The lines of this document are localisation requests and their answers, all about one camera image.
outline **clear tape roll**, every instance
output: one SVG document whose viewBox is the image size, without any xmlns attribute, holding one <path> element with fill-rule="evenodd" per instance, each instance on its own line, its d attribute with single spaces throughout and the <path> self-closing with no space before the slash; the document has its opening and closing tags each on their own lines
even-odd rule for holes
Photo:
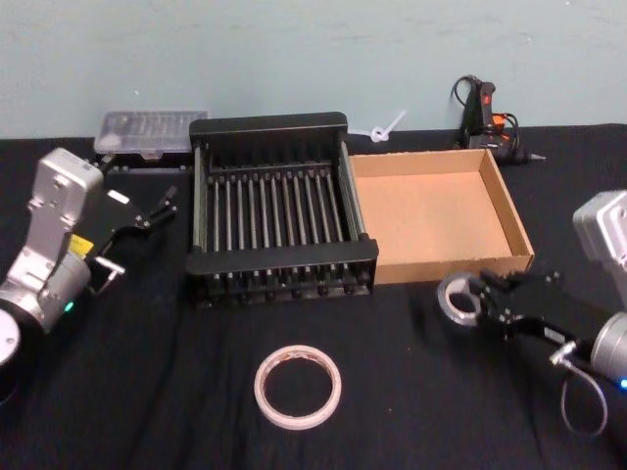
<svg viewBox="0 0 627 470">
<path fill-rule="evenodd" d="M 440 309 L 461 326 L 477 326 L 477 318 L 481 314 L 481 302 L 470 292 L 470 279 L 477 279 L 477 276 L 469 272 L 457 272 L 438 285 L 437 296 Z M 451 296 L 454 294 L 467 296 L 472 303 L 473 310 L 464 311 L 457 308 L 451 301 Z"/>
</svg>

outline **cardboard box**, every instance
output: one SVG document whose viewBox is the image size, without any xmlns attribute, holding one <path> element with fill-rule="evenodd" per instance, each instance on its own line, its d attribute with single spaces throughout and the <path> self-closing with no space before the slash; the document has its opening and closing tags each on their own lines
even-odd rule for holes
<svg viewBox="0 0 627 470">
<path fill-rule="evenodd" d="M 365 230 L 379 245 L 376 284 L 435 281 L 533 260 L 489 151 L 351 156 Z"/>
</svg>

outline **black metal rack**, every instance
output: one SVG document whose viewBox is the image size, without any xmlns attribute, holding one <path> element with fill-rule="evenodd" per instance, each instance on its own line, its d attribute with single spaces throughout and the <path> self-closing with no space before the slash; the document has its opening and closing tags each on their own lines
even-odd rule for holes
<svg viewBox="0 0 627 470">
<path fill-rule="evenodd" d="M 192 252 L 201 304 L 369 293 L 378 248 L 365 233 L 341 113 L 200 119 Z"/>
</svg>

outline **table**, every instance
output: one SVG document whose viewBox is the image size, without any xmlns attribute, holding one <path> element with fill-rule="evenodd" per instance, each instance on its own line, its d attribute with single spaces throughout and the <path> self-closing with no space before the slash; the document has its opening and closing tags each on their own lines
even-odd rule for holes
<svg viewBox="0 0 627 470">
<path fill-rule="evenodd" d="M 503 168 L 536 251 L 532 270 L 560 269 L 565 289 L 612 310 L 612 282 L 585 259 L 573 212 L 627 186 L 627 126 L 524 128 L 544 163 Z M 451 131 L 349 137 L 354 153 L 450 148 Z M 91 139 L 0 141 L 0 272 L 24 242 L 35 164 L 58 146 L 91 157 Z M 189 173 L 112 174 L 108 186 L 150 208 L 174 184 L 176 222 L 115 255 L 127 275 L 102 297 L 81 297 L 49 338 L 19 404 L 0 415 L 0 468 L 623 468 L 627 400 L 605 387 L 610 422 L 589 441 L 559 415 L 563 373 L 532 339 L 455 335 L 434 309 L 435 284 L 372 296 L 194 311 L 184 294 Z M 320 348 L 343 380 L 323 425 L 288 432 L 253 394 L 261 361 L 290 344 Z M 328 393 L 314 367 L 286 364 L 268 393 L 311 409 Z M 596 403 L 574 388 L 571 409 Z"/>
</svg>

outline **wall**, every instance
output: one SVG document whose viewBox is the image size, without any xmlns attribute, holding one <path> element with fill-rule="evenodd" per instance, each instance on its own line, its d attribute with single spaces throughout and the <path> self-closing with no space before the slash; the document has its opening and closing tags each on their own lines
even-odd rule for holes
<svg viewBox="0 0 627 470">
<path fill-rule="evenodd" d="M 0 137 L 94 135 L 115 109 L 449 128 L 470 72 L 521 125 L 625 121 L 626 20 L 624 0 L 0 0 Z"/>
</svg>

